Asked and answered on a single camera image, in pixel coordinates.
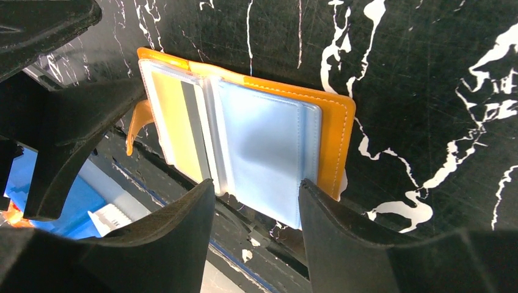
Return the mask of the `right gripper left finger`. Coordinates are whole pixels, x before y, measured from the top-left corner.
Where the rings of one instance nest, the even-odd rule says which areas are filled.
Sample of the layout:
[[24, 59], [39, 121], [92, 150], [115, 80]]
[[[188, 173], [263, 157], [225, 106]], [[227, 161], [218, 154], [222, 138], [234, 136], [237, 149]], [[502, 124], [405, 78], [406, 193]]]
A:
[[206, 179], [101, 238], [2, 228], [1, 291], [199, 292], [214, 207], [214, 184]]

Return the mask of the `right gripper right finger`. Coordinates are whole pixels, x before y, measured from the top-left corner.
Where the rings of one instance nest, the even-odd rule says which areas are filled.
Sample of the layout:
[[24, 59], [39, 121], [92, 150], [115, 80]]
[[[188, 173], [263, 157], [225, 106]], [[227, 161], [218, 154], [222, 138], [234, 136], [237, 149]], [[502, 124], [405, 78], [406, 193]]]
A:
[[416, 239], [299, 188], [313, 292], [516, 292], [517, 231], [460, 229]]

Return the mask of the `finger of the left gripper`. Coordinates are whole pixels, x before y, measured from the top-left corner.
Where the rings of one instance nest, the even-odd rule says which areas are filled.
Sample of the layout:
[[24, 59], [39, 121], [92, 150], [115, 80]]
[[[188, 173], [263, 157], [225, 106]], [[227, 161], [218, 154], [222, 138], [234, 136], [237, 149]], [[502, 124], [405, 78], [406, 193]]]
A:
[[1, 83], [1, 188], [18, 145], [37, 152], [24, 209], [30, 220], [58, 219], [91, 152], [144, 96], [138, 79], [97, 82], [49, 91], [33, 79]]
[[99, 23], [96, 1], [1, 1], [1, 81]]

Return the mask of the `gold card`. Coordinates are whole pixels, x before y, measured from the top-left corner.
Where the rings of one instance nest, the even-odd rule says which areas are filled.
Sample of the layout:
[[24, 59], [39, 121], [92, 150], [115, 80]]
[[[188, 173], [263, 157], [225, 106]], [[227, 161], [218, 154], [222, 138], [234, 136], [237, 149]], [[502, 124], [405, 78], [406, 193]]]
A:
[[200, 165], [185, 100], [186, 94], [194, 93], [194, 86], [156, 71], [151, 73], [151, 79], [156, 92], [157, 130], [165, 160], [199, 183], [209, 175]]

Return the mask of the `orange card holder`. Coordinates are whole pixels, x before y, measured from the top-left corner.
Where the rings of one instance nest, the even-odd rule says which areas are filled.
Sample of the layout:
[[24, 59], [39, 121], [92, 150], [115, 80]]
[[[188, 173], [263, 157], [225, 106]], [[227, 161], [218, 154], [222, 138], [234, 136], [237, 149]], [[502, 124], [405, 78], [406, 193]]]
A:
[[189, 119], [200, 165], [217, 195], [233, 195], [293, 229], [302, 227], [302, 180], [339, 199], [356, 111], [350, 97], [246, 76], [149, 48], [139, 48], [137, 55], [147, 97], [134, 108], [127, 155], [144, 126], [154, 124], [158, 133], [151, 79], [156, 71], [194, 86], [194, 93], [185, 97]]

